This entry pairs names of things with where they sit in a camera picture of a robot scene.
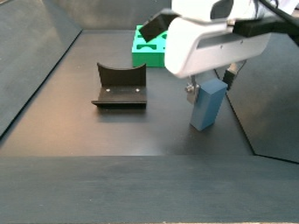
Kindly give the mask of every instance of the black u-shaped bracket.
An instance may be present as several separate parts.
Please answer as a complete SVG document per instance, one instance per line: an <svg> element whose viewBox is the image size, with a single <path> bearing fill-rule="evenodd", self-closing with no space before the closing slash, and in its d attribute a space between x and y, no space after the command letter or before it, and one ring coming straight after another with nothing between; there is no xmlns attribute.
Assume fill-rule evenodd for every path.
<svg viewBox="0 0 299 224"><path fill-rule="evenodd" d="M101 108L145 108L145 64L119 69L97 63L97 72L101 88L92 104Z"/></svg>

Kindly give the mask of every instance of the black holder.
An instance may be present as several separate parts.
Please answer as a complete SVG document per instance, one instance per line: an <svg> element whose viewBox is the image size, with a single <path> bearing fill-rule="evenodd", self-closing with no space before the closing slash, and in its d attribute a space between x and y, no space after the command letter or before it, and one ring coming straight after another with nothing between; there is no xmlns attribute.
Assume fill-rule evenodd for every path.
<svg viewBox="0 0 299 224"><path fill-rule="evenodd" d="M101 88L92 104L101 108L145 108L145 64L115 69L97 63L97 72Z"/></svg>

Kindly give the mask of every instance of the dark gray surface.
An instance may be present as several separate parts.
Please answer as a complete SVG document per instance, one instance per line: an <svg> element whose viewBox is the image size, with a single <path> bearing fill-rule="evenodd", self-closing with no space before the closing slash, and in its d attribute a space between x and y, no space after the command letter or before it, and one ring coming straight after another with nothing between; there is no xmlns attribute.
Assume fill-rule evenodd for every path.
<svg viewBox="0 0 299 224"><path fill-rule="evenodd" d="M285 35L248 60L228 98L255 153L299 162L299 48Z"/></svg>
<svg viewBox="0 0 299 224"><path fill-rule="evenodd" d="M53 0L84 30L133 30L171 0Z"/></svg>
<svg viewBox="0 0 299 224"><path fill-rule="evenodd" d="M261 157L1 157L0 220L297 222L297 173Z"/></svg>
<svg viewBox="0 0 299 224"><path fill-rule="evenodd" d="M187 80L147 68L147 109L99 110L97 62L132 67L132 31L84 31L0 143L1 156L251 155L227 100L215 124L191 125ZM213 79L205 73L200 79Z"/></svg>
<svg viewBox="0 0 299 224"><path fill-rule="evenodd" d="M0 136L68 50L80 28L50 0L0 6Z"/></svg>

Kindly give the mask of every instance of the gray wall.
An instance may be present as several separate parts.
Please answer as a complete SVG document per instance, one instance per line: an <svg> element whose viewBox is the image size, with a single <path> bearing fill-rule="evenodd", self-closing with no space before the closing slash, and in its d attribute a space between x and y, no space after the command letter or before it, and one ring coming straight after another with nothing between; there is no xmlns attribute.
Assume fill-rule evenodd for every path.
<svg viewBox="0 0 299 224"><path fill-rule="evenodd" d="M0 136L79 34L52 0L0 5Z"/></svg>
<svg viewBox="0 0 299 224"><path fill-rule="evenodd" d="M84 30L133 30L171 0L53 0Z"/></svg>

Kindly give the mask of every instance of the black cable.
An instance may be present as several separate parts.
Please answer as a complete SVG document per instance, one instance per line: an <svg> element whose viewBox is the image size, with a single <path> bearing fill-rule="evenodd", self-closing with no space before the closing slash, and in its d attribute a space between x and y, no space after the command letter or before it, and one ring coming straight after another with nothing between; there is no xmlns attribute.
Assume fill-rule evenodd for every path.
<svg viewBox="0 0 299 224"><path fill-rule="evenodd" d="M259 2L289 24L293 26L293 28L299 29L299 21L289 16L285 12L277 9L277 7L273 7L273 5L267 0L259 0Z"/></svg>

